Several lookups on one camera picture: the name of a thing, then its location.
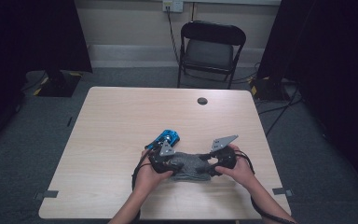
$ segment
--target chair backrest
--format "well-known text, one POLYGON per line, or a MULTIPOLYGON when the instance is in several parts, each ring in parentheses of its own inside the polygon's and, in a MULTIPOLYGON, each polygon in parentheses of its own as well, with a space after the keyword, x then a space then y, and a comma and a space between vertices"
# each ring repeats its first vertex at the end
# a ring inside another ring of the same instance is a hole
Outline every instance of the chair backrest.
POLYGON ((191 21, 181 30, 181 37, 214 43, 243 46, 246 35, 237 26, 213 23, 209 21, 191 21))

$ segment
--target gray carpet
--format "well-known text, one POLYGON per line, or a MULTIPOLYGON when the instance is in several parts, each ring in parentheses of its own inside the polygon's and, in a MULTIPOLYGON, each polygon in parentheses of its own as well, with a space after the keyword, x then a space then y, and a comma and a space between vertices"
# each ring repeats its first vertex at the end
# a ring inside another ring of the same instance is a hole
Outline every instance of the gray carpet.
MULTIPOLYGON (((239 68, 235 79, 254 71, 239 68)), ((93 74, 81 78, 71 98, 33 96, 37 86, 25 91, 20 112, 0 132, 0 223, 106 223, 107 220, 41 219, 38 216, 41 201, 34 196, 48 188, 89 88, 175 88, 176 74, 174 67, 95 68, 93 74)), ((25 87, 36 83, 42 75, 42 72, 29 73, 25 87)), ((184 77, 183 82, 191 84, 183 88, 225 89, 227 86, 227 83, 192 77, 184 77)), ((236 82, 232 89, 249 89, 242 79, 236 82)), ((287 88, 294 92, 293 86, 287 88)), ((285 104, 256 101, 259 112, 285 104)), ((265 131, 280 112, 260 115, 265 131)), ((358 223, 358 176, 323 134, 317 118, 305 104, 299 103, 284 112, 268 135, 283 186, 294 193, 288 197, 293 217, 299 223, 358 223)))

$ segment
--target metal bracket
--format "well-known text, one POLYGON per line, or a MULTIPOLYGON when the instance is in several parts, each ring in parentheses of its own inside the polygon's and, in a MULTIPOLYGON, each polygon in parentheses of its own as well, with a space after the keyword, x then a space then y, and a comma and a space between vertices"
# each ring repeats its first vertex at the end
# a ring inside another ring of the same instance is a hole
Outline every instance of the metal bracket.
POLYGON ((285 194, 286 197, 291 197, 295 195, 291 189, 284 189, 284 188, 272 189, 272 192, 274 193, 274 195, 285 194))
POLYGON ((226 147, 229 143, 234 141, 236 138, 238 138, 238 135, 231 135, 227 137, 217 138, 213 140, 211 151, 215 152, 217 150, 223 149, 226 147))
POLYGON ((168 143, 168 141, 165 140, 164 143, 162 144, 161 151, 159 152, 159 156, 165 157, 165 156, 172 156, 173 154, 175 154, 175 150, 173 150, 173 148, 168 143))
POLYGON ((46 190, 43 193, 36 193, 34 196, 35 200, 43 201, 44 198, 57 198, 58 191, 57 190, 46 190))

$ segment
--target round black object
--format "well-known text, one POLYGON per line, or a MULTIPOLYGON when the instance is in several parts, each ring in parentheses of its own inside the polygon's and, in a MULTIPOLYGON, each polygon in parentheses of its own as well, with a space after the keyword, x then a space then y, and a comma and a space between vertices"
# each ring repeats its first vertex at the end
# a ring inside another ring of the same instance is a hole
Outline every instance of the round black object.
POLYGON ((206 105, 208 104, 208 100, 206 98, 200 97, 197 102, 199 103, 199 105, 206 105))

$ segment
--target wall outlet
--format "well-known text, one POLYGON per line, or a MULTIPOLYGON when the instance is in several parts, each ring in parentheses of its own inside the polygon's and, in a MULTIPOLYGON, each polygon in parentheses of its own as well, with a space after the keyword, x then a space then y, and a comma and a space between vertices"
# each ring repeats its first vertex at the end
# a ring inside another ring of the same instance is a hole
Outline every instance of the wall outlet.
POLYGON ((168 11, 167 7, 173 12, 173 1, 162 1, 162 11, 168 11))
POLYGON ((183 12, 183 1, 173 1, 173 12, 183 12))
POLYGON ((162 11, 167 11, 167 7, 170 12, 183 12, 183 1, 162 1, 162 11))

